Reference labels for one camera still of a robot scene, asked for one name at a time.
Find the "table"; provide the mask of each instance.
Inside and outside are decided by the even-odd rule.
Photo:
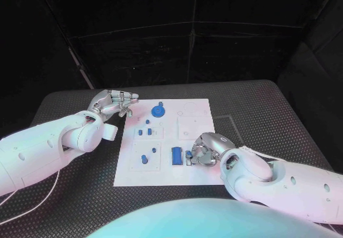
[[[214,130],[237,146],[246,145],[288,161],[331,170],[276,85],[266,80],[121,88],[139,99],[207,98]],[[49,94],[31,126],[87,108],[100,90]],[[0,226],[0,237],[85,237],[135,209],[174,199],[232,198],[223,185],[112,187],[125,118],[113,141],[79,156],[60,170],[54,191],[41,206]],[[44,198],[56,175],[17,192],[0,209],[0,220],[28,210]]]

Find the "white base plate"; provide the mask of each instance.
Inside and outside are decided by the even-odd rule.
[[[151,109],[162,102],[165,114],[155,118]],[[139,100],[129,106],[125,120],[113,186],[219,185],[219,164],[214,167],[185,165],[185,150],[203,132],[214,132],[207,99]],[[183,165],[171,165],[171,148],[181,148]],[[141,155],[148,163],[141,163]]]

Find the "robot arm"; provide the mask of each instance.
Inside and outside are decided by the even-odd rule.
[[[197,148],[200,156],[193,157]],[[203,133],[187,161],[204,166],[220,161],[220,179],[234,199],[256,201],[318,223],[343,224],[343,176],[286,161],[265,162],[221,135]]]
[[[100,139],[113,140],[118,128],[103,123],[113,113],[132,115],[138,95],[103,90],[87,110],[43,123],[0,141],[0,196],[30,186],[90,152]]]

